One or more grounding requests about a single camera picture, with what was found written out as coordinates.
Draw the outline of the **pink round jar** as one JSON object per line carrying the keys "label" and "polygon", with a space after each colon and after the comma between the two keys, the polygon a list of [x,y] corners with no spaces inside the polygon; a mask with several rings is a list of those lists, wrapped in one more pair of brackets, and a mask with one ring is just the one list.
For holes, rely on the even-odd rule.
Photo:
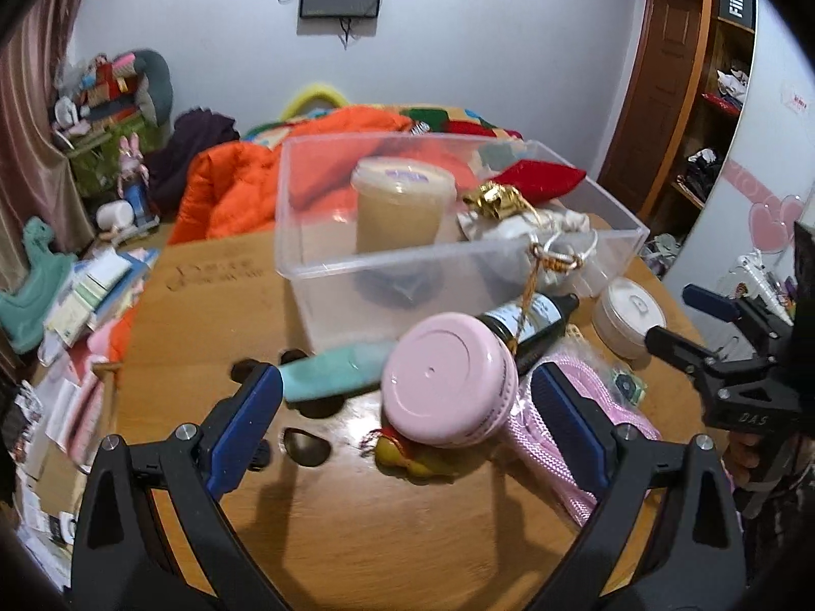
{"label": "pink round jar", "polygon": [[426,446],[464,448],[491,438],[517,398],[510,350],[475,317],[441,313],[399,339],[384,367],[388,424]]}

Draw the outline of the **beige lidded plastic tub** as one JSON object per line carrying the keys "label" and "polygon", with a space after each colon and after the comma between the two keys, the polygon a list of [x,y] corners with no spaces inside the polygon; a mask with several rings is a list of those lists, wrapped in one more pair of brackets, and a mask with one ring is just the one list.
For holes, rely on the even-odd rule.
{"label": "beige lidded plastic tub", "polygon": [[357,193],[357,253],[433,245],[456,203],[454,176],[400,157],[365,157],[351,175]]}

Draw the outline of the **orange puffer jacket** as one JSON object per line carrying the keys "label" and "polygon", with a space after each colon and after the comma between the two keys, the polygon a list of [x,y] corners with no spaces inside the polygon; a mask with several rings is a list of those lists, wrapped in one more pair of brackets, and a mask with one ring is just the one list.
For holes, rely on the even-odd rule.
{"label": "orange puffer jacket", "polygon": [[[287,138],[304,135],[388,132],[406,134],[409,117],[395,110],[354,105],[287,127]],[[314,169],[314,153],[294,164],[294,204],[305,212],[328,212],[357,201],[349,179],[357,162],[348,155]],[[276,221],[282,148],[228,142],[204,150],[189,164],[186,189],[167,243],[193,243],[271,230]]]}

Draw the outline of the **grey plush cushion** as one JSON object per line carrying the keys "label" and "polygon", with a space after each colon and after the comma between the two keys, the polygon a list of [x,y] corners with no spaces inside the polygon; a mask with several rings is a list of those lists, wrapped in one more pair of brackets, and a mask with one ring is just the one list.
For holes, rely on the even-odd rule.
{"label": "grey plush cushion", "polygon": [[169,65],[159,52],[147,48],[134,50],[132,54],[132,66],[138,77],[135,104],[149,123],[164,126],[170,119],[174,98]]}

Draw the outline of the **pink striped curtain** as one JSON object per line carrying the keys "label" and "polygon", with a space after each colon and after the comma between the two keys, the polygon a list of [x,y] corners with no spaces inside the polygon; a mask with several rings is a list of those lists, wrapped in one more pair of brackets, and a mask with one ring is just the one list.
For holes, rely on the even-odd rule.
{"label": "pink striped curtain", "polygon": [[94,237],[66,156],[52,142],[54,77],[82,0],[35,0],[2,49],[2,288],[29,273],[23,225],[37,216],[73,253]]}

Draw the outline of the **white drawstring cloth bag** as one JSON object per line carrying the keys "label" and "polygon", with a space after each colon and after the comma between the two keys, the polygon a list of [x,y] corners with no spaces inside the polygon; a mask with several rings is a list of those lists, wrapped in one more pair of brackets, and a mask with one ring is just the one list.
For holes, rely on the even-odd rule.
{"label": "white drawstring cloth bag", "polygon": [[468,241],[514,240],[520,237],[535,237],[545,243],[557,233],[588,233],[591,230],[587,214],[572,210],[546,210],[540,208],[536,214],[530,211],[492,219],[474,211],[460,212],[458,227]]}

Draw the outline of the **dark purple cloth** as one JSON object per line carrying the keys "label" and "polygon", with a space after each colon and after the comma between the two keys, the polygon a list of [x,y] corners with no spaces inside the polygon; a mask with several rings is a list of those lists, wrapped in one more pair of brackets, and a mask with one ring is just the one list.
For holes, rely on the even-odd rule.
{"label": "dark purple cloth", "polygon": [[178,116],[167,144],[145,156],[149,198],[157,214],[169,218],[178,211],[189,164],[199,153],[239,138],[235,120],[211,109],[195,107]]}

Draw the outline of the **small yellow toy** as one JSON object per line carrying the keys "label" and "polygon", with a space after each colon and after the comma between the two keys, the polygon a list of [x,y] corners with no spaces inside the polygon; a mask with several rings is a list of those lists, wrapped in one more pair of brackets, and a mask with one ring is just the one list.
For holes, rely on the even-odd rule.
{"label": "small yellow toy", "polygon": [[381,469],[420,481],[460,479],[479,466],[468,454],[415,443],[391,428],[373,433],[373,458]]}

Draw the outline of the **teal dinosaur plush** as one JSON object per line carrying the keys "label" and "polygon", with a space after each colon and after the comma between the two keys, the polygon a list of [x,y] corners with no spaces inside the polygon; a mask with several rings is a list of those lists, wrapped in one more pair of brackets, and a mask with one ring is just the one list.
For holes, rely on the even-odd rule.
{"label": "teal dinosaur plush", "polygon": [[45,317],[77,261],[74,254],[51,251],[54,239],[54,230],[38,216],[23,226],[29,273],[17,291],[2,292],[2,327],[17,354],[27,354],[39,346]]}

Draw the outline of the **wooden shelf cabinet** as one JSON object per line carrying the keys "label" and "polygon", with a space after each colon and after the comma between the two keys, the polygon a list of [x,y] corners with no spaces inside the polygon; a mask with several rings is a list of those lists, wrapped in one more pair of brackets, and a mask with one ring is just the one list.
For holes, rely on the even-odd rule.
{"label": "wooden shelf cabinet", "polygon": [[755,0],[645,0],[633,69],[600,183],[653,230],[683,232],[704,208],[685,163],[722,159],[741,107],[717,76],[750,72]]}

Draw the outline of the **colourful patchwork blanket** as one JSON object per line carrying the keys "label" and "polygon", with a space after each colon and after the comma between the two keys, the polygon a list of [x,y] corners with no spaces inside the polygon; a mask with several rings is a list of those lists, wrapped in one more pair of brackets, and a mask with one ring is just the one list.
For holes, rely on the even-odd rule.
{"label": "colourful patchwork blanket", "polygon": [[332,109],[316,109],[308,115],[297,115],[276,122],[260,124],[242,136],[243,142],[253,142],[267,148],[273,148],[283,140],[289,130],[312,120],[332,116],[336,112],[345,113],[349,110],[353,115],[359,115],[363,110],[382,110],[388,116],[405,117],[412,122],[415,132],[434,132],[434,134],[458,134],[476,136],[494,136],[504,140],[522,140],[524,136],[510,128],[501,128],[488,122],[473,110],[457,106],[437,105],[380,105],[380,103],[367,103],[366,105],[347,105],[332,107]]}

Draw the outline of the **yellow curved pillow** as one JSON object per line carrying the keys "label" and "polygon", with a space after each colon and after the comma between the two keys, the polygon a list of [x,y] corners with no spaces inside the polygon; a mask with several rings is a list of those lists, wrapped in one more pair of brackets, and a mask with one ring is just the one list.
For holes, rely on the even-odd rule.
{"label": "yellow curved pillow", "polygon": [[311,83],[301,89],[291,100],[286,103],[281,112],[282,120],[293,119],[304,115],[307,109],[315,103],[328,105],[330,109],[337,109],[349,105],[348,98],[326,83]]}

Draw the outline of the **pink bunny doll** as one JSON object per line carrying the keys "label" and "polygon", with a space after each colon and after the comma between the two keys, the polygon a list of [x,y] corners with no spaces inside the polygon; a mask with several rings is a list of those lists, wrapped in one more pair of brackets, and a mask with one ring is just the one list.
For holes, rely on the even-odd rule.
{"label": "pink bunny doll", "polygon": [[144,188],[149,183],[149,171],[145,167],[140,136],[136,132],[123,135],[119,141],[119,173],[116,188],[121,199],[126,189],[134,182],[141,183]]}

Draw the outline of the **stack of books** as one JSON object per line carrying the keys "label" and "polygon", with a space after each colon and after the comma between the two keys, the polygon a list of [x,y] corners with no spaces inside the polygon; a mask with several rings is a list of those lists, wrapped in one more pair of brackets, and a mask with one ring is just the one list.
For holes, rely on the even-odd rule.
{"label": "stack of books", "polygon": [[39,363],[50,367],[80,339],[116,320],[141,291],[159,254],[157,248],[108,247],[76,262],[45,316]]}

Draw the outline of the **red velvet pouch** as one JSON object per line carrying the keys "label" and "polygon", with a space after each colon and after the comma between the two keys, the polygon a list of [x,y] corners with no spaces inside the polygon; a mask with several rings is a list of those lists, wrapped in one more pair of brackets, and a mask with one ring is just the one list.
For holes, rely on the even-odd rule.
{"label": "red velvet pouch", "polygon": [[494,183],[516,188],[534,206],[572,192],[586,178],[586,171],[544,160],[518,160],[492,178]]}

